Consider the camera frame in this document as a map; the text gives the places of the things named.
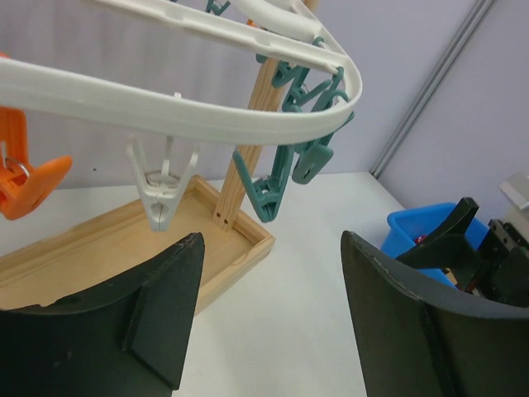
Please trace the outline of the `white clothes peg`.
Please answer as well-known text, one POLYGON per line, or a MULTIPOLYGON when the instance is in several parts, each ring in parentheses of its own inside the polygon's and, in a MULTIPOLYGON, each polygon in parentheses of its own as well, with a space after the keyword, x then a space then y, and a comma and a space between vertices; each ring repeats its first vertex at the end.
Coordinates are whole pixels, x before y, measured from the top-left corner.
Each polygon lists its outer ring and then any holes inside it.
POLYGON ((159 170, 147 170, 142 144, 136 135, 129 136, 126 157, 136 182, 145 215, 153 232, 166 232, 172 222, 189 181, 198 166, 200 143, 195 142, 189 163, 181 175, 170 171, 174 137, 167 136, 164 157, 159 170))

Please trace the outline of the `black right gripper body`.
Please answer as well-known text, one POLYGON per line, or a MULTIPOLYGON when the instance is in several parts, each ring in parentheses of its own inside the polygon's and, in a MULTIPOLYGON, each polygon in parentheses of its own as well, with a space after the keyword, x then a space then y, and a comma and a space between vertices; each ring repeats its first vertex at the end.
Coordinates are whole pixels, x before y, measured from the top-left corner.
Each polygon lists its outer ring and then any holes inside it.
POLYGON ((467 293, 520 308, 528 307, 528 241, 510 223, 492 219, 476 251, 467 293))

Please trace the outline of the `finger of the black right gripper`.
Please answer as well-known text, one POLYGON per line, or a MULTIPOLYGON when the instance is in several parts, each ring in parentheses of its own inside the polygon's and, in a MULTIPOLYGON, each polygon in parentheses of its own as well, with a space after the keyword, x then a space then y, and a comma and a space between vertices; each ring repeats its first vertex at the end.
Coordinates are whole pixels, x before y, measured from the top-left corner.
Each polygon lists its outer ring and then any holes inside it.
POLYGON ((469 244, 465 232, 478 209, 479 205, 472 198, 462 198, 439 227, 419 237, 413 248, 395 259, 415 270, 450 270, 456 285, 466 285, 478 249, 469 244))

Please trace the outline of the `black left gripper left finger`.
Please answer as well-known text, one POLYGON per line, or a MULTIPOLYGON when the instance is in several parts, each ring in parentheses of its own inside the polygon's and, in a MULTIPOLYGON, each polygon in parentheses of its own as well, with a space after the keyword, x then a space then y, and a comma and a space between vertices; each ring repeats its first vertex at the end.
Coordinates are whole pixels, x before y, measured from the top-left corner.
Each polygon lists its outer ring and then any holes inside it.
POLYGON ((42 307, 1 313, 4 396, 169 396, 179 389, 205 241, 156 256, 42 307))

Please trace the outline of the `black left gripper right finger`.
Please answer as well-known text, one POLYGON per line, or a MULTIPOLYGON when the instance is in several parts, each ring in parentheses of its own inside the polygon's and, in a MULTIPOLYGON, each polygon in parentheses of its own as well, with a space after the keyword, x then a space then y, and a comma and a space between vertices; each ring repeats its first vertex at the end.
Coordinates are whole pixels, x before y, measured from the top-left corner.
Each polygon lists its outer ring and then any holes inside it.
POLYGON ((444 285, 341 235, 341 263, 369 396, 526 396, 528 311, 444 285))

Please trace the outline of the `white plastic sock hanger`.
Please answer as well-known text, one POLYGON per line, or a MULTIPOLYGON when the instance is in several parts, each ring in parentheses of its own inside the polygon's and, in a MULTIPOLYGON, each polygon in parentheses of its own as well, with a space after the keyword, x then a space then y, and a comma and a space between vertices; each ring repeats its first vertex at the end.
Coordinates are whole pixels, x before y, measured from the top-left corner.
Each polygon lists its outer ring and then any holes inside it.
POLYGON ((300 1, 236 2, 252 26, 169 1, 113 1, 111 7, 276 60, 342 72, 346 97, 310 113, 230 108, 5 58, 2 105, 195 141, 260 146, 310 141, 336 131, 362 94, 354 61, 300 1))

